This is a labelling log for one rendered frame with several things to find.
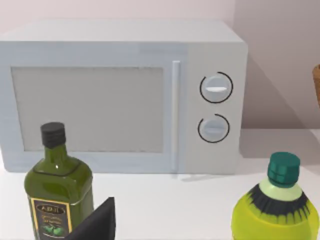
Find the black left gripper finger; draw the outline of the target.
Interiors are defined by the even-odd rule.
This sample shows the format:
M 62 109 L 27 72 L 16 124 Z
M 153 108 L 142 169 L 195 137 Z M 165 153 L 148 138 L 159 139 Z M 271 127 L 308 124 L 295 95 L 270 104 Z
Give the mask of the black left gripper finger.
M 108 197 L 91 215 L 66 236 L 66 240 L 115 240 L 115 237 L 115 198 Z

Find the dark green glass bottle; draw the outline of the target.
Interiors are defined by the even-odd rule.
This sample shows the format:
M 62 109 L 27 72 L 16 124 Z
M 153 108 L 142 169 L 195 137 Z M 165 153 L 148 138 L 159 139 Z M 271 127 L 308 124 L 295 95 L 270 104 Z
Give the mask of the dark green glass bottle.
M 62 240 L 93 211 L 93 173 L 83 161 L 69 156 L 65 125 L 40 127 L 44 157 L 26 174 L 35 240 Z

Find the small microwave knob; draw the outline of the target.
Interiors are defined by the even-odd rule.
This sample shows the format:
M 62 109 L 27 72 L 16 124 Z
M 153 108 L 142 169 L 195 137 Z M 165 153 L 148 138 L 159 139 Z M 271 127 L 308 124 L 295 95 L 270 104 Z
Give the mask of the small microwave knob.
M 210 144 L 223 141 L 230 132 L 229 121 L 220 114 L 215 114 L 213 118 L 202 118 L 197 126 L 199 137 Z

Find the pale microwave oven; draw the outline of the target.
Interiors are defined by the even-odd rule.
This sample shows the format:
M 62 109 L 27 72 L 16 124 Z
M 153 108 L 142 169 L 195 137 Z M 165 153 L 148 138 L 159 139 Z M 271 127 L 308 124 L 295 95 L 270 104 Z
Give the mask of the pale microwave oven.
M 174 173 L 172 62 L 180 61 L 178 172 L 233 174 L 240 159 L 248 46 L 214 19 L 60 19 L 0 37 L 0 148 L 27 172 L 43 156 L 40 126 L 63 122 L 71 156 L 96 173 Z M 233 82 L 218 104 L 200 94 L 217 72 Z M 224 116 L 208 143 L 201 119 Z

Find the yellow-green plastic bottle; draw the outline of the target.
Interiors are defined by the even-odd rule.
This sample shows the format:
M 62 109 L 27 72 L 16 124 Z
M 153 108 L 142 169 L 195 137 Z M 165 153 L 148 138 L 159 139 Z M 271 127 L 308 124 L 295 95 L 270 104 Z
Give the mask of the yellow-green plastic bottle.
M 271 154 L 267 177 L 235 204 L 232 240 L 317 240 L 317 209 L 298 185 L 300 159 L 293 153 Z

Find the large microwave knob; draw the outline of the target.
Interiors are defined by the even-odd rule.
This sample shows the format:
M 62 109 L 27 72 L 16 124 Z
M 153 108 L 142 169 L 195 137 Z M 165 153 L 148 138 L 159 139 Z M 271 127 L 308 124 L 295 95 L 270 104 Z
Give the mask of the large microwave knob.
M 226 101 L 232 94 L 234 84 L 224 72 L 204 77 L 199 85 L 199 91 L 204 100 L 212 104 Z

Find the woven brown basket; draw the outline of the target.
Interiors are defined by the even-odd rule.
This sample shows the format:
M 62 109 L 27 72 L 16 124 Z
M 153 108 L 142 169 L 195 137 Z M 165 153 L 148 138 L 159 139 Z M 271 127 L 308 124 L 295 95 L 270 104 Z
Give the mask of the woven brown basket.
M 312 70 L 312 77 L 317 98 L 317 103 L 320 108 L 320 64 L 316 65 Z

